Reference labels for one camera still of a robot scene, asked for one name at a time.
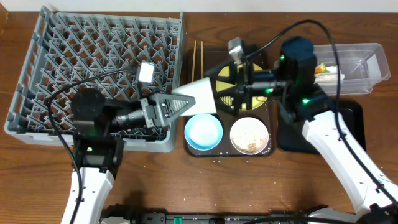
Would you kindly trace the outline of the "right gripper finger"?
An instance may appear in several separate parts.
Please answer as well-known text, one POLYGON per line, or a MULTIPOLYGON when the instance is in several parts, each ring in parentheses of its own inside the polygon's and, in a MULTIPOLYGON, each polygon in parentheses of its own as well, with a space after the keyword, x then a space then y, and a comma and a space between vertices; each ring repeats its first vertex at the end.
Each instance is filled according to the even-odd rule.
POLYGON ((205 71, 205 77, 236 85, 238 83, 238 66, 232 60, 225 60, 205 71))
POLYGON ((239 111, 239 93, 238 90, 223 90, 216 93, 220 99, 216 103, 216 107, 224 112, 239 111))

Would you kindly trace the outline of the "white pink bowl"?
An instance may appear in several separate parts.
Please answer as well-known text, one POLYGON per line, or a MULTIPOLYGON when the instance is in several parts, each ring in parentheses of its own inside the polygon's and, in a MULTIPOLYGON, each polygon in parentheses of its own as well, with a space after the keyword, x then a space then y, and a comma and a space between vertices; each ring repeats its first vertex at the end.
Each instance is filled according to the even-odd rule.
POLYGON ((271 141, 266 125, 253 117, 238 119, 230 129, 229 138, 238 152, 250 156, 263 152, 271 141))

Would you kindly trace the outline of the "light blue bowl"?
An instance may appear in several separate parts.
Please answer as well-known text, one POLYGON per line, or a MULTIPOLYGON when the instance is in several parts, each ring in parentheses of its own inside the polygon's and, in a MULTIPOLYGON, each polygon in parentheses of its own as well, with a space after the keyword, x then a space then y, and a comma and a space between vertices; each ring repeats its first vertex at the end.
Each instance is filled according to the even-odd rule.
POLYGON ((222 140, 223 127, 221 121, 212 114, 192 116, 184 127, 184 137, 192 148, 209 151, 222 140))

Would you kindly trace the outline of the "wooden chopstick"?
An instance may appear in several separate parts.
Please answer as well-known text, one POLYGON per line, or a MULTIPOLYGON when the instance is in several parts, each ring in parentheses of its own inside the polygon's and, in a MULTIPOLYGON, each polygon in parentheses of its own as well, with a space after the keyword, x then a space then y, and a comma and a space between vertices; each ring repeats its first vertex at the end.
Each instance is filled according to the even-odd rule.
POLYGON ((197 52, 197 41, 194 40, 191 82, 195 81, 196 52, 197 52))
POLYGON ((204 44, 203 44, 203 41, 201 40, 201 79, 203 79, 205 76, 204 76, 204 72, 205 72, 205 70, 204 70, 204 44))

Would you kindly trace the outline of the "green orange snack wrapper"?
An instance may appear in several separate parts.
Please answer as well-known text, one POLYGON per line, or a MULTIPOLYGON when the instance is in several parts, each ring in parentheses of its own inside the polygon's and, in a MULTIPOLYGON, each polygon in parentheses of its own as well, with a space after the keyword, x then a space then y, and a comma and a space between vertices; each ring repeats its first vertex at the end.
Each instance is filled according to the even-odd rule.
POLYGON ((315 74, 321 74, 321 73, 329 73, 329 70, 326 68, 324 63, 319 64, 315 68, 315 74))

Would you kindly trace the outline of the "white napkin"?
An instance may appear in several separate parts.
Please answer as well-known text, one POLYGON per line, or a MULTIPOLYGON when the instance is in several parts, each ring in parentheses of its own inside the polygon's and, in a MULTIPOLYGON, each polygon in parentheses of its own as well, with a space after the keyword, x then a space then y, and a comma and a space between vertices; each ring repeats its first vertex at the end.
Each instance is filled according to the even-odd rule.
POLYGON ((338 80, 338 69, 337 66, 326 67, 329 73, 315 74, 315 83, 321 82, 332 82, 336 83, 338 80))

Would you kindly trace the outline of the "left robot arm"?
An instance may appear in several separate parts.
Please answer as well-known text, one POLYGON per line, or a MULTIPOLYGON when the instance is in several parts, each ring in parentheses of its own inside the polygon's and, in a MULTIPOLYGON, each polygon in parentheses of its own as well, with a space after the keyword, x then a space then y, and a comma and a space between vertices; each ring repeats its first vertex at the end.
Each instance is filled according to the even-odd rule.
POLYGON ((195 105, 192 96, 153 93, 137 101, 108 99, 94 88, 71 100, 74 125, 72 184, 62 223, 98 223, 123 158, 113 136, 134 128, 163 128, 195 105))

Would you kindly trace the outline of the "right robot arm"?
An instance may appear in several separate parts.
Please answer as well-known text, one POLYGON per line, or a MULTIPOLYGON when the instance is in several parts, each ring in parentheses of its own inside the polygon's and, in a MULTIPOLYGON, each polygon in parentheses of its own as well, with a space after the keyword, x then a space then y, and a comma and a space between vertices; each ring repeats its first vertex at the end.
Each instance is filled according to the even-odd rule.
POLYGON ((231 84, 215 93, 217 100, 224 96, 232 99, 231 106, 219 108, 238 115, 242 104, 251 108, 254 96, 277 98, 280 117, 326 160, 346 190, 359 220, 397 223, 397 185, 350 133, 338 111, 338 100, 332 100, 315 83, 317 58, 312 42, 299 36, 285 40, 279 67, 269 72, 253 69, 252 60, 257 53, 247 54, 239 38, 229 41, 228 47, 231 59, 204 74, 214 82, 231 84))

